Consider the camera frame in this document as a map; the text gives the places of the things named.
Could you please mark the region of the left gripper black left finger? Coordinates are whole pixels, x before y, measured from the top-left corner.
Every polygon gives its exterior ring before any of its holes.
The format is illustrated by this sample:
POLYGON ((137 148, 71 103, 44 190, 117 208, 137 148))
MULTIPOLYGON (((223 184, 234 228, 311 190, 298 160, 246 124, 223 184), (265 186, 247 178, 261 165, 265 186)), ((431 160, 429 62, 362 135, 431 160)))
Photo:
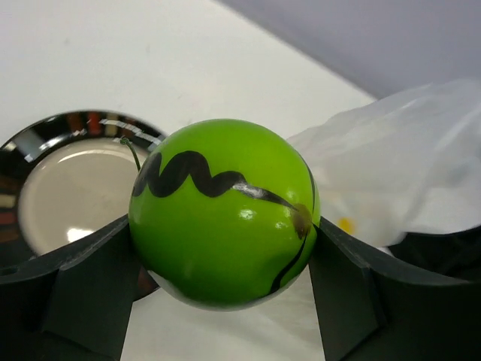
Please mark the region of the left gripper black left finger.
POLYGON ((3 360, 118 360, 140 263, 121 217, 1 270, 3 360))

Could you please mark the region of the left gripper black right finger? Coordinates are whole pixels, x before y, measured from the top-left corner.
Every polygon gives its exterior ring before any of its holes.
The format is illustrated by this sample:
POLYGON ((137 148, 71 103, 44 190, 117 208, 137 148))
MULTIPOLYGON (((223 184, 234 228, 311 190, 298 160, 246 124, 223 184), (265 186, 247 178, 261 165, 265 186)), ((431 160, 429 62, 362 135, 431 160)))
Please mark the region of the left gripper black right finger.
POLYGON ((322 220, 310 277, 327 360, 478 360, 480 230, 409 234, 461 249, 436 272, 409 264, 322 220))

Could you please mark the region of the clear plastic bag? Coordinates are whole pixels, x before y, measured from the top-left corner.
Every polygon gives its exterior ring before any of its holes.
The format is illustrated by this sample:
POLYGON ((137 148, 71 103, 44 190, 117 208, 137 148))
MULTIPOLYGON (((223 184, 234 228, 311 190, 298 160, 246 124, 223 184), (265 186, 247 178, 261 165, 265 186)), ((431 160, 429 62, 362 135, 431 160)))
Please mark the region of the clear plastic bag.
POLYGON ((289 142, 313 173, 322 216, 371 246, 480 224, 478 80, 405 90, 289 142))

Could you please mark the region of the green fake lime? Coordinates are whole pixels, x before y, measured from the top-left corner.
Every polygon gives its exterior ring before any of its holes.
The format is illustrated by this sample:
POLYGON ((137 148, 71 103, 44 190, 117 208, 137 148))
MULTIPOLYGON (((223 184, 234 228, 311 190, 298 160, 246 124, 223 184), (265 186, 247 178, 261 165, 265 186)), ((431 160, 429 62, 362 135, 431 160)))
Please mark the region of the green fake lime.
POLYGON ((243 120, 193 123, 144 161, 129 202, 132 243, 174 298, 234 310, 274 298, 303 272, 321 202, 284 138, 243 120))

